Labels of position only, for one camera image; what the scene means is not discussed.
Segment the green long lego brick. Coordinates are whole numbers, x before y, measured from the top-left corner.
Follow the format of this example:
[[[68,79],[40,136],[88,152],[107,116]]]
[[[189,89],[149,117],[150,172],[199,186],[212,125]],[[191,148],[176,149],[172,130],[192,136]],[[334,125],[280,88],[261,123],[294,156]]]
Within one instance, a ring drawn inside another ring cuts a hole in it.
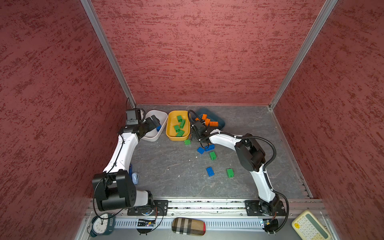
[[[184,128],[184,126],[185,126],[185,123],[186,123],[186,120],[181,120],[181,122],[180,122],[180,128],[181,129],[183,129]]]

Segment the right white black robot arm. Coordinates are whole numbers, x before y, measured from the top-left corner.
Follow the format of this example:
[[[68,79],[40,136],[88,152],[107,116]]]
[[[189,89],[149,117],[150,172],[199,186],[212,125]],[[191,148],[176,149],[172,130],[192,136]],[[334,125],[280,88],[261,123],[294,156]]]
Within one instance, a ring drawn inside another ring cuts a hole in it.
[[[267,173],[267,166],[272,163],[277,151],[268,140],[251,134],[233,135],[217,127],[209,127],[194,111],[188,111],[188,119],[193,137],[201,144],[221,145],[236,152],[242,167],[249,171],[256,184],[260,212],[266,216],[277,213],[281,195],[274,190]]]

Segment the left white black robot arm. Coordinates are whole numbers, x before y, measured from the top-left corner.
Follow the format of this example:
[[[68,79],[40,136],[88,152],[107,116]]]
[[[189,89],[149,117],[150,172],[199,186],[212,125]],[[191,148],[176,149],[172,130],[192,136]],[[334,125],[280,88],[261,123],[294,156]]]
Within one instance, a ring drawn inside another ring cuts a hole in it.
[[[161,123],[155,115],[144,119],[142,110],[138,108],[128,110],[126,114],[126,125],[119,130],[118,144],[111,160],[103,172],[94,175],[92,180],[94,207],[101,212],[135,207],[155,208],[151,192],[136,189],[129,167],[139,140]]]

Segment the blue long lego brick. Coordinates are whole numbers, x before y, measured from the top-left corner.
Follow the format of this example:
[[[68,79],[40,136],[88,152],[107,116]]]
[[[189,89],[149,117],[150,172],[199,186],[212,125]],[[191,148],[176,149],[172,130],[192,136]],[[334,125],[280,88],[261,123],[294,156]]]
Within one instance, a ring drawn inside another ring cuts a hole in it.
[[[215,145],[209,145],[205,148],[205,151],[208,152],[208,151],[213,151],[215,149]]]

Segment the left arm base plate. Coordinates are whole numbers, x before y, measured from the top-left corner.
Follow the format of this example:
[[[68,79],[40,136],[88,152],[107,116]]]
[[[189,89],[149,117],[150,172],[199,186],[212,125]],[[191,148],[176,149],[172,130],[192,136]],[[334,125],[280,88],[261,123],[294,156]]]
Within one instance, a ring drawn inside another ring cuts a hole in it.
[[[168,211],[168,200],[154,200],[154,206],[139,206],[129,208],[127,210],[128,216],[143,216],[143,217],[155,217],[166,216]]]

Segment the blue small lego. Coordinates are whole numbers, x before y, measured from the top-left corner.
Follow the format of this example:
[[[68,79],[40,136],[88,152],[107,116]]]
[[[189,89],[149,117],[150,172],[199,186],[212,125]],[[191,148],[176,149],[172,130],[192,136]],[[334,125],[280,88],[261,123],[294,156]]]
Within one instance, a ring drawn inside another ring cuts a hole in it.
[[[201,147],[199,147],[199,148],[197,149],[197,151],[198,151],[198,153],[200,153],[200,154],[203,154],[203,153],[205,152],[205,150],[204,150],[203,148],[201,148]]]

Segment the green lego plate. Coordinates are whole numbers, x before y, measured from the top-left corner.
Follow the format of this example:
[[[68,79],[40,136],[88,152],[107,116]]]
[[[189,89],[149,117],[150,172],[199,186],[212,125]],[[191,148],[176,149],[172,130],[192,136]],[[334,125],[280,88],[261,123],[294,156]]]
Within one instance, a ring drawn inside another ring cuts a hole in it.
[[[185,134],[185,131],[183,131],[183,130],[179,130],[179,131],[177,132],[176,137],[183,137],[184,134]]]

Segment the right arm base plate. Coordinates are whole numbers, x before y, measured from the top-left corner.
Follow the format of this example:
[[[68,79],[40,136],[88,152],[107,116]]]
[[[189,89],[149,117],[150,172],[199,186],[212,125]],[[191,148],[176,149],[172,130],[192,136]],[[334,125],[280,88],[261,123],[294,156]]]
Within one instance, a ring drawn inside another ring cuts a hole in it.
[[[247,216],[283,217],[287,214],[282,201],[278,201],[273,210],[263,210],[259,200],[245,200]]]

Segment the green small lego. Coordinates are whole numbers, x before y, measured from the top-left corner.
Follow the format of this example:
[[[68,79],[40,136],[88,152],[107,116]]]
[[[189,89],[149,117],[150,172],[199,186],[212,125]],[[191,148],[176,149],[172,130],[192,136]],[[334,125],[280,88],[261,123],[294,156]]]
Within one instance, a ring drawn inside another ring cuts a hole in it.
[[[216,155],[215,152],[209,152],[209,155],[210,155],[210,158],[211,158],[212,161],[217,159],[217,155]]]

